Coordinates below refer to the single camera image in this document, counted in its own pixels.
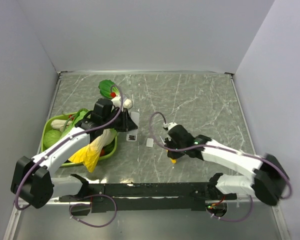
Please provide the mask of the white remote control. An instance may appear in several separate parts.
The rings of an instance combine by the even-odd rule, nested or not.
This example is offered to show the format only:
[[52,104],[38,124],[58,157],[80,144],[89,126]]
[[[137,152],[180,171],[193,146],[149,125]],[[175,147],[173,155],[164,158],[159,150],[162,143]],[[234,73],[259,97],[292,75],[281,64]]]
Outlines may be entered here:
[[138,139],[138,129],[140,123],[140,113],[139,112],[130,112],[129,116],[133,123],[130,123],[128,126],[128,132],[126,133],[127,142],[136,142]]

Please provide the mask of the white battery cover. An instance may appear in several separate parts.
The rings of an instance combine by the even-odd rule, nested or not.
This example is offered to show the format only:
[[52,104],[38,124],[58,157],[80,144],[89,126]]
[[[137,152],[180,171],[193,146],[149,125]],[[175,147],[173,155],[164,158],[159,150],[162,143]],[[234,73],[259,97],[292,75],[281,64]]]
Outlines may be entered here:
[[153,138],[147,138],[146,147],[152,148],[153,146],[154,146],[154,139]]

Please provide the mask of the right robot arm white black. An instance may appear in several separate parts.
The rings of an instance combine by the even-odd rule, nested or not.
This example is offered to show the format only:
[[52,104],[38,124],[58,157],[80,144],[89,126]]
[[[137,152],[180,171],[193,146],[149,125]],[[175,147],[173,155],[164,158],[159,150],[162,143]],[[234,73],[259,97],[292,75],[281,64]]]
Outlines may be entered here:
[[175,122],[165,123],[163,128],[168,135],[164,146],[173,163],[187,155],[238,173],[216,173],[210,179],[212,184],[208,187],[208,193],[213,199],[220,199],[228,194],[250,195],[268,206],[276,206],[283,198],[282,194],[290,179],[274,155],[250,155],[202,134],[194,137]]

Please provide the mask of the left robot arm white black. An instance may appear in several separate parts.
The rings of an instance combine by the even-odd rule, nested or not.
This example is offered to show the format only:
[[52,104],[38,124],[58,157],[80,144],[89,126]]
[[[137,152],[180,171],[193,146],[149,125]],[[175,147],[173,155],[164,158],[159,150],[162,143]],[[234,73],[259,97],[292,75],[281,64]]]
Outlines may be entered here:
[[21,209],[19,199],[36,209],[55,197],[72,196],[77,201],[85,200],[89,195],[87,180],[77,174],[63,178],[54,178],[54,174],[71,156],[100,138],[107,129],[136,131],[139,119],[139,113],[129,112],[121,105],[114,106],[109,99],[100,98],[93,110],[53,146],[32,158],[23,156],[17,161],[10,188],[15,194],[15,207]]

